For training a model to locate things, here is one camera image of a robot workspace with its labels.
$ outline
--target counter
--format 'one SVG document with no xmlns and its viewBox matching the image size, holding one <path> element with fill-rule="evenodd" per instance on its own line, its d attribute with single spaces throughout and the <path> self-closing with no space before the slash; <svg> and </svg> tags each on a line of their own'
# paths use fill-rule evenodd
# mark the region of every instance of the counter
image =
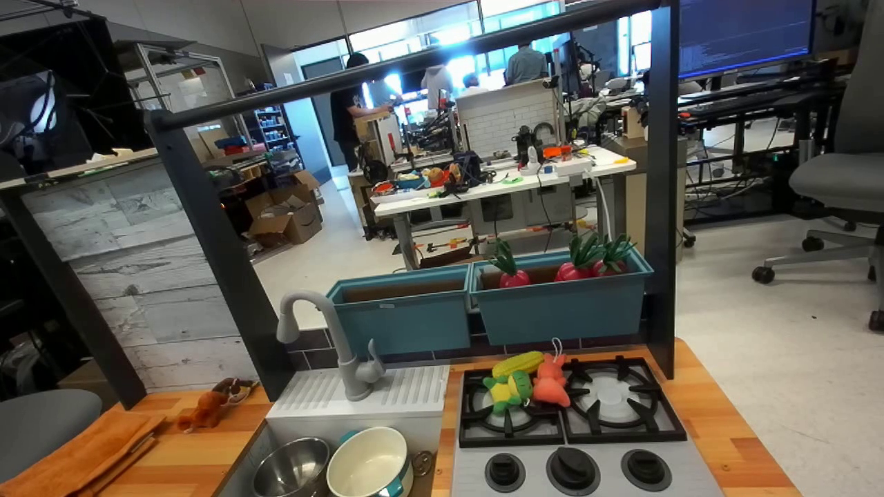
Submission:
<svg viewBox="0 0 884 497">
<path fill-rule="evenodd" d="M 677 339 L 677 378 L 662 380 L 645 347 L 611 347 L 599 354 L 576 354 L 576 360 L 644 357 L 665 390 L 672 408 L 680 415 L 692 444 L 709 464 L 724 493 L 797 493 L 757 434 L 745 426 L 738 408 L 727 400 L 712 376 L 701 368 L 692 350 Z M 438 452 L 434 473 L 434 497 L 451 493 L 453 451 L 458 426 L 458 391 L 465 371 L 491 368 L 495 357 L 467 360 L 451 368 L 445 390 L 445 415 L 438 431 Z M 150 395 L 136 412 L 159 412 L 173 416 L 192 407 L 198 395 Z M 180 434 L 166 431 L 133 470 L 128 470 L 105 493 L 213 493 L 245 452 L 260 431 L 270 402 L 261 391 L 241 402 L 213 431 Z"/>
</svg>

